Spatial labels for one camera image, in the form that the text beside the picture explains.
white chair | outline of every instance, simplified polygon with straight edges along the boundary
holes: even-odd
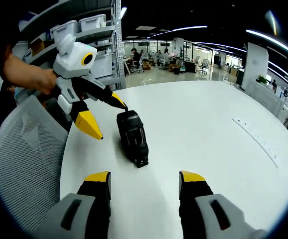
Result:
[[[159,62],[162,64],[162,66],[159,67],[160,69],[168,68],[169,57],[165,54],[159,54]]]
[[[198,72],[207,75],[207,71],[204,71],[204,69],[208,69],[208,59],[204,59],[202,64],[200,65],[201,70],[198,70]]]
[[[144,72],[143,70],[143,54],[140,57],[139,60],[139,68],[137,69],[137,65],[136,65],[137,61],[133,61],[133,68],[131,69],[131,72],[133,73],[134,71],[138,71],[138,73],[140,73],[141,71]]]
[[[148,53],[143,53],[141,57],[142,57],[142,60],[148,60]]]
[[[33,231],[60,200],[68,132],[35,96],[19,104],[0,127],[0,199],[24,231]]]

floor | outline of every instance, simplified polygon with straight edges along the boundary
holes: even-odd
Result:
[[[189,72],[175,75],[173,72],[168,72],[168,70],[151,67],[150,70],[144,70],[144,72],[141,73],[133,72],[130,75],[127,74],[125,77],[127,88],[174,81],[223,81],[227,84],[234,85],[236,80],[236,76],[224,70],[213,68],[212,66],[209,68],[207,75]]]

black camera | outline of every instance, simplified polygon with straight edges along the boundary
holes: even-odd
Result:
[[[135,111],[126,111],[117,115],[118,128],[123,149],[128,159],[141,168],[148,165],[148,146],[143,123]]]

trash bin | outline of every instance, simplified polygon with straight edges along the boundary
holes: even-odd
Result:
[[[178,67],[174,67],[174,74],[179,75],[179,68]]]

black ceiling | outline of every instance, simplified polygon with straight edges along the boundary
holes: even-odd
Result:
[[[206,25],[207,28],[188,29],[165,33],[150,39],[172,40],[181,37],[192,42],[211,42],[242,48],[248,42],[262,47],[271,47],[280,54],[268,49],[270,60],[288,72],[288,52],[261,37],[251,35],[251,29],[271,36],[288,46],[288,2],[274,3],[261,1],[196,1],[184,0],[180,4],[171,1],[135,1],[122,0],[122,7],[127,7],[122,19],[123,40],[128,36],[138,36],[135,40],[146,39],[150,33],[161,33],[160,29]],[[265,18],[271,11],[277,22],[277,36],[273,27]],[[138,26],[156,27],[150,31],[136,30]],[[245,53],[229,49],[245,56]]]

